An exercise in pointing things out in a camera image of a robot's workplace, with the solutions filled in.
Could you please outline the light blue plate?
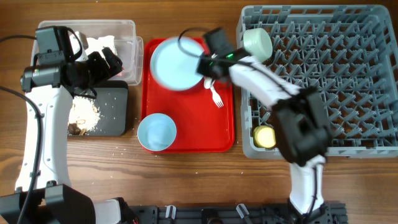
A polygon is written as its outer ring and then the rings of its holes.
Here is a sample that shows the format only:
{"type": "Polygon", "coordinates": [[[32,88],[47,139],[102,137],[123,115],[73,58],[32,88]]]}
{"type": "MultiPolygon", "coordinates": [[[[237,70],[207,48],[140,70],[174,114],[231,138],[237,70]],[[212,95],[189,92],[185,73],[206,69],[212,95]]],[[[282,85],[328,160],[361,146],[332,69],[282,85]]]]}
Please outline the light blue plate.
{"type": "Polygon", "coordinates": [[[199,58],[182,52],[179,45],[195,55],[204,52],[204,48],[191,38],[172,37],[161,41],[150,58],[152,77],[160,86],[172,91],[189,90],[203,79],[197,72],[199,58]]]}

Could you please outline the green bowl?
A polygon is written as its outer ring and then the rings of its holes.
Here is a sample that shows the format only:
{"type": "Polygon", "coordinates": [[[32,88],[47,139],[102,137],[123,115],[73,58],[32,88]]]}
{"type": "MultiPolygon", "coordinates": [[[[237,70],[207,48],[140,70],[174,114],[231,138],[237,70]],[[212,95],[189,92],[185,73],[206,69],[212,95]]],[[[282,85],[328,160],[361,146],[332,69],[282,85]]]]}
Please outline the green bowl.
{"type": "Polygon", "coordinates": [[[271,38],[262,28],[246,30],[243,34],[243,47],[260,62],[271,58],[273,52],[271,38]]]}

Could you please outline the yellow plastic cup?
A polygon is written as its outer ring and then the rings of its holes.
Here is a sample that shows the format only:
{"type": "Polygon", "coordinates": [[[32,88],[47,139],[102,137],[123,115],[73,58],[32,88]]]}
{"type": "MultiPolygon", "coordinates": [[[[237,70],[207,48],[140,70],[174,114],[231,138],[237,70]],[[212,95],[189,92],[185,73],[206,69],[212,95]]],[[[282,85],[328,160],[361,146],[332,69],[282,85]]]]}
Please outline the yellow plastic cup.
{"type": "Polygon", "coordinates": [[[252,133],[254,145],[265,149],[272,149],[276,145],[275,131],[270,126],[258,126],[252,133]]]}

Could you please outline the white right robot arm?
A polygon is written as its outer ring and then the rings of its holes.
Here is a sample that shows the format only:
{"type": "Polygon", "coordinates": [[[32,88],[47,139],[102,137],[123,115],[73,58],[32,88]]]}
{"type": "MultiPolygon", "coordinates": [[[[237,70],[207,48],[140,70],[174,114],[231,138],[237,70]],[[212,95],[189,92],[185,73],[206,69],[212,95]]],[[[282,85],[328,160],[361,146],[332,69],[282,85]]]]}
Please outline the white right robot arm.
{"type": "Polygon", "coordinates": [[[284,80],[246,49],[234,48],[222,28],[203,38],[208,52],[199,56],[198,73],[249,91],[270,111],[277,148],[289,163],[290,206],[301,223],[316,219],[324,204],[322,167],[332,139],[319,91],[284,80]]]}

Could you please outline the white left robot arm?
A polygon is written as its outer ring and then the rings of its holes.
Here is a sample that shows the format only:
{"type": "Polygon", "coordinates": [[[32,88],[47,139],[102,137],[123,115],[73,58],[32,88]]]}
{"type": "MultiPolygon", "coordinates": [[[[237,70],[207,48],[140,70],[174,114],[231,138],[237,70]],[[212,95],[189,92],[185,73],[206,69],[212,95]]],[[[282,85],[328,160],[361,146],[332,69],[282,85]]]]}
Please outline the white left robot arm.
{"type": "Polygon", "coordinates": [[[38,28],[39,52],[21,76],[18,97],[27,104],[24,158],[13,194],[1,197],[8,223],[138,223],[121,197],[93,202],[71,187],[67,124],[77,90],[96,98],[96,86],[119,74],[122,61],[105,47],[73,50],[75,32],[65,26],[38,28]]]}

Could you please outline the black food waste tray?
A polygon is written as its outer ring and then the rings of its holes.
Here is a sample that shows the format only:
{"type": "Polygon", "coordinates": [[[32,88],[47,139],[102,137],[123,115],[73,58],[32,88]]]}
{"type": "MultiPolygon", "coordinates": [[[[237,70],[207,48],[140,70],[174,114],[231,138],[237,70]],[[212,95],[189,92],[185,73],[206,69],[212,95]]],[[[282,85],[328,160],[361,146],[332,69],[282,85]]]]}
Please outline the black food waste tray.
{"type": "MultiPolygon", "coordinates": [[[[100,121],[94,131],[89,131],[85,135],[69,136],[120,136],[125,133],[127,119],[127,103],[129,96],[129,86],[121,80],[111,80],[95,88],[95,101],[101,112],[100,121]]],[[[83,92],[80,96],[93,96],[92,91],[83,92]]]]}

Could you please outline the grey dishwasher rack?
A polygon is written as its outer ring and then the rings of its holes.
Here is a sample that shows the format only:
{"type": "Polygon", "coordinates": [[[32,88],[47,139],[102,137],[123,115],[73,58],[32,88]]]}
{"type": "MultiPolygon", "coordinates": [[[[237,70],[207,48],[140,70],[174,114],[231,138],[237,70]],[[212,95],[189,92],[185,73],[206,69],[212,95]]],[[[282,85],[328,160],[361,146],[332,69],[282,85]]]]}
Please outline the grey dishwasher rack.
{"type": "Polygon", "coordinates": [[[382,5],[257,5],[242,9],[236,42],[262,28],[265,65],[301,87],[315,86],[334,134],[328,152],[397,156],[397,39],[382,5]]]}

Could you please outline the cream plastic spoon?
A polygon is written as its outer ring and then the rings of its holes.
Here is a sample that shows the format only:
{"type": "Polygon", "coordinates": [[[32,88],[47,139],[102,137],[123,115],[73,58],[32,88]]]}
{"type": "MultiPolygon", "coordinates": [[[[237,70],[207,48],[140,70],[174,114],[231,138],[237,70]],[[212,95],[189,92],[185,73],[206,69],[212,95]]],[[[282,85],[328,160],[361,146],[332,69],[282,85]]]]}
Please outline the cream plastic spoon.
{"type": "Polygon", "coordinates": [[[211,89],[213,87],[213,85],[214,85],[214,82],[215,81],[212,78],[205,77],[204,78],[204,83],[203,83],[205,89],[211,89]]]}

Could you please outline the clear plastic bin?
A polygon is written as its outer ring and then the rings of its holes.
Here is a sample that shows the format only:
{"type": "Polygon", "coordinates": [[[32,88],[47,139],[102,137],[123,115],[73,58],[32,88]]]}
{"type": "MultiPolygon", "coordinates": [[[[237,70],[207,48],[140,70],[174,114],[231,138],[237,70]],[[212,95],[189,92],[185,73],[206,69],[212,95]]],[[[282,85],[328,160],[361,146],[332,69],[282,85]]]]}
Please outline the clear plastic bin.
{"type": "Polygon", "coordinates": [[[136,35],[136,25],[132,20],[59,20],[42,21],[38,27],[66,26],[73,31],[82,32],[86,37],[98,39],[107,35],[114,36],[117,56],[123,62],[124,76],[114,76],[113,80],[125,81],[129,86],[140,84],[142,78],[144,42],[136,35]]]}

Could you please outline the crumpled white tissue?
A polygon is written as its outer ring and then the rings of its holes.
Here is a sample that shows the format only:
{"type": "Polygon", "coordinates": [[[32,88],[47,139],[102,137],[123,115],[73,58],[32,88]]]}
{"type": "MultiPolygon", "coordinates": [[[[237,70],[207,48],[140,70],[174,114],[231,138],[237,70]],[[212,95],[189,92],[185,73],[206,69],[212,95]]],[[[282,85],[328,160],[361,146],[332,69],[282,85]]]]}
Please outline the crumpled white tissue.
{"type": "Polygon", "coordinates": [[[82,44],[83,51],[77,61],[86,61],[88,60],[89,54],[93,52],[99,52],[99,54],[105,58],[102,50],[106,47],[109,47],[113,54],[117,55],[116,47],[114,44],[114,36],[107,35],[104,37],[99,37],[98,39],[86,37],[85,34],[80,32],[75,32],[70,35],[70,42],[73,49],[73,55],[77,54],[80,50],[80,46],[78,41],[82,44]]]}

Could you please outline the pink plastic fork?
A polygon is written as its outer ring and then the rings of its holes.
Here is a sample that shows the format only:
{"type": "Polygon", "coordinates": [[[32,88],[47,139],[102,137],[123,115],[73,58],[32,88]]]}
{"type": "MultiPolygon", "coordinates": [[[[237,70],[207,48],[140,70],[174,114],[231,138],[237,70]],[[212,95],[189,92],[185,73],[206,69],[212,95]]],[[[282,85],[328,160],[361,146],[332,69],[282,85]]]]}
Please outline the pink plastic fork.
{"type": "Polygon", "coordinates": [[[211,90],[212,99],[213,99],[213,102],[215,103],[215,105],[219,108],[223,107],[224,106],[223,101],[222,101],[220,95],[216,92],[213,85],[210,86],[210,90],[211,90]]]}

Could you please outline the rice and food scraps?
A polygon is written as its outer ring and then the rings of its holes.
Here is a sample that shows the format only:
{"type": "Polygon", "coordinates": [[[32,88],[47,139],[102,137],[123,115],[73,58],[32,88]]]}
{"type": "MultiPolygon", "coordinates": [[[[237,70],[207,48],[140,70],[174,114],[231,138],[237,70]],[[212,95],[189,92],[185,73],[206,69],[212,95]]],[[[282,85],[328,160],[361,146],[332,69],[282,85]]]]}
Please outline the rice and food scraps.
{"type": "Polygon", "coordinates": [[[100,108],[93,99],[74,97],[68,118],[69,135],[85,135],[94,131],[100,121],[100,108]]]}

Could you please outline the red serving tray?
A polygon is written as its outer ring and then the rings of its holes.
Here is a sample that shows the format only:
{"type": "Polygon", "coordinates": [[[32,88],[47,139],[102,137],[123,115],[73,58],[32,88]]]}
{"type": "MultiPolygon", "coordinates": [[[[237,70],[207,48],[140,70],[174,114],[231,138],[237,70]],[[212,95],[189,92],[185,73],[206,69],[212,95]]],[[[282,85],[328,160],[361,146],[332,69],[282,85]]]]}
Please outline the red serving tray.
{"type": "Polygon", "coordinates": [[[172,91],[158,84],[150,70],[150,59],[165,39],[152,39],[144,47],[142,74],[141,122],[137,137],[144,149],[152,153],[204,153],[224,152],[234,143],[233,87],[215,83],[224,106],[218,108],[210,90],[200,81],[186,91],[172,91]],[[166,130],[170,141],[166,148],[149,145],[149,134],[163,130],[162,125],[171,121],[166,130]]]}

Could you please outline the light blue bowl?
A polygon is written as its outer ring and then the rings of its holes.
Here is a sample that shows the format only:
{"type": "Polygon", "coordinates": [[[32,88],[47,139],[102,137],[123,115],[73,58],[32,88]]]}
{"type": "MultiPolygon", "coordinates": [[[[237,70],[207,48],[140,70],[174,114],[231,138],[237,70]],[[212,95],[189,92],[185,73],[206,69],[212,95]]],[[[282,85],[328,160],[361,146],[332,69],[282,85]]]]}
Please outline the light blue bowl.
{"type": "Polygon", "coordinates": [[[152,152],[160,152],[169,148],[177,137],[174,120],[162,113],[146,116],[138,126],[137,138],[141,146],[152,152]]]}

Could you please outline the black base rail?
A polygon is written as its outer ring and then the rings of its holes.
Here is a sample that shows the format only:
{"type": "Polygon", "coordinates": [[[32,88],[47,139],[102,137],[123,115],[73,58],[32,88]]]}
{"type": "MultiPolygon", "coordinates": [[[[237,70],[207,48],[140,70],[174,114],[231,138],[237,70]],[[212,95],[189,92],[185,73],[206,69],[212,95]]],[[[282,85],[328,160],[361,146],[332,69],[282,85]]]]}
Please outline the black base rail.
{"type": "Polygon", "coordinates": [[[136,223],[192,224],[192,223],[317,223],[348,224],[346,205],[324,203],[314,208],[310,217],[299,214],[289,203],[265,204],[251,207],[239,204],[235,207],[156,207],[131,206],[138,216],[136,223]]]}

